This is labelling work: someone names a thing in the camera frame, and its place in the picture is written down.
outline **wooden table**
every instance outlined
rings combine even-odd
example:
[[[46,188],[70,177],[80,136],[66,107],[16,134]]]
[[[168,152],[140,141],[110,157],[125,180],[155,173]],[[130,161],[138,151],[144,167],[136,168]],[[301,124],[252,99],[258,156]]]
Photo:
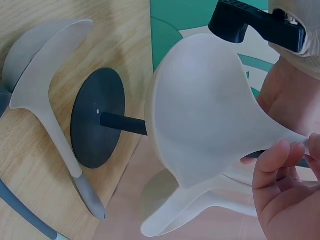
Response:
[[[0,0],[0,63],[27,30],[50,19],[88,18],[94,29],[55,75],[53,111],[70,141],[76,95],[96,69],[121,76],[126,115],[144,117],[144,97],[153,74],[149,0]],[[98,169],[83,168],[105,206],[140,136],[122,133],[112,158]],[[38,217],[72,240],[90,240],[99,224],[84,206],[65,164],[38,119],[27,110],[7,109],[0,121],[0,178]],[[0,200],[0,239],[45,237]]]

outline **plastic utensil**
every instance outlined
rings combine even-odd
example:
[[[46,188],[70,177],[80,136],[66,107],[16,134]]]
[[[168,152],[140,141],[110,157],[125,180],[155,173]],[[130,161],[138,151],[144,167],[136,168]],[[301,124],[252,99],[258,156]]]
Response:
[[[3,80],[12,92],[11,109],[27,109],[43,124],[62,156],[75,186],[90,212],[99,220],[106,210],[69,146],[49,100],[56,72],[93,28],[89,19],[52,20],[26,32],[11,48],[3,67]]]
[[[248,216],[257,216],[253,206],[230,201],[208,189],[252,195],[250,185],[224,175],[218,175],[199,186],[183,189],[179,187],[175,177],[165,169],[156,174],[142,192],[141,233],[146,237],[165,235],[187,224],[210,207],[222,207]]]
[[[145,124],[156,155],[186,189],[281,138],[307,140],[260,108],[240,58],[212,34],[184,38],[162,60],[147,92]]]

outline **black disc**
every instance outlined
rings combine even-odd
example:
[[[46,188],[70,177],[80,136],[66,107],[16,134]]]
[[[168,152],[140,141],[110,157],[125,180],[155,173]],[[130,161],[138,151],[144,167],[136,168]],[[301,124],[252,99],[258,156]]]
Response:
[[[118,73],[110,68],[93,72],[82,85],[71,115],[71,144],[85,167],[101,167],[113,154],[121,134],[100,125],[101,114],[125,115],[125,89]]]

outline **gray handle tip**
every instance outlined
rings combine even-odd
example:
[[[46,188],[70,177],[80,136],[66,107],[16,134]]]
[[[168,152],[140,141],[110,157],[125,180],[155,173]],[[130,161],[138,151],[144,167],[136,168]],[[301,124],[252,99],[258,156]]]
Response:
[[[73,180],[80,193],[80,196],[82,197],[82,200],[91,214],[100,221],[107,219],[105,206],[92,188],[87,177],[82,173],[82,175],[78,178],[73,177]]]

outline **green mat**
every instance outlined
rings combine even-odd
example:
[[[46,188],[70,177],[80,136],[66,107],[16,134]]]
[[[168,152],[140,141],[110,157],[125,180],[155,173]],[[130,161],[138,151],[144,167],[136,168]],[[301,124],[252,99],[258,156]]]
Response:
[[[150,0],[153,69],[156,70],[169,50],[183,36],[182,30],[208,25],[218,0]],[[242,0],[260,10],[268,10],[268,0]],[[257,58],[239,55],[244,65],[268,72],[272,64]],[[256,97],[257,89],[252,88]]]

